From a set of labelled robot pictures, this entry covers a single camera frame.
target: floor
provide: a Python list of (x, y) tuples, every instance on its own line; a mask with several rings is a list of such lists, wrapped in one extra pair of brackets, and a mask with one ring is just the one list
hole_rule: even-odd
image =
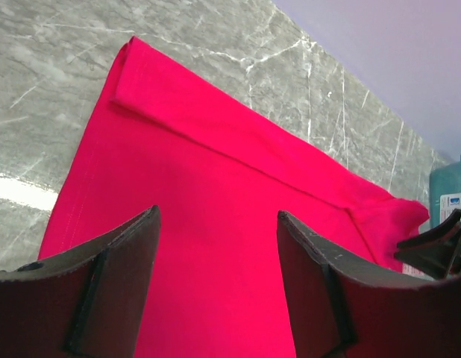
[(351, 171), (427, 203), (430, 170), (444, 160), (269, 0), (0, 0), (0, 269), (37, 257), (131, 36)]

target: cloth fold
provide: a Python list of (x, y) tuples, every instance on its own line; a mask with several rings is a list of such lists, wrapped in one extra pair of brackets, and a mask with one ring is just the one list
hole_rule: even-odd
[(163, 227), (136, 357), (295, 355), (278, 210), (399, 271), (395, 243), (428, 218), (134, 37), (107, 77), (40, 257), (153, 204)]

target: red cloth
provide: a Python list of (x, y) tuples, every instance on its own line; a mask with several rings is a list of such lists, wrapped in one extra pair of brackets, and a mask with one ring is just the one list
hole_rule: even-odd
[(40, 258), (159, 205), (160, 246), (136, 357), (295, 355), (278, 210), (372, 262), (428, 215), (133, 38), (119, 52)]

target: gray marble surface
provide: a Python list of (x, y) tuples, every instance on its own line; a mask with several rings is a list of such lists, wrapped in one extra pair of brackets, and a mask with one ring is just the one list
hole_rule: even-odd
[(269, 0), (0, 0), (0, 269), (36, 258), (132, 35), (351, 171), (427, 203), (442, 158)]

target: folded red fabric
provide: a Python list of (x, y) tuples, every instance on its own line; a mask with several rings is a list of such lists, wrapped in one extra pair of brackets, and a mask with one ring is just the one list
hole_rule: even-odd
[(295, 355), (278, 210), (396, 270), (395, 243), (428, 218), (134, 37), (107, 77), (40, 257), (153, 204), (163, 229), (136, 357)]

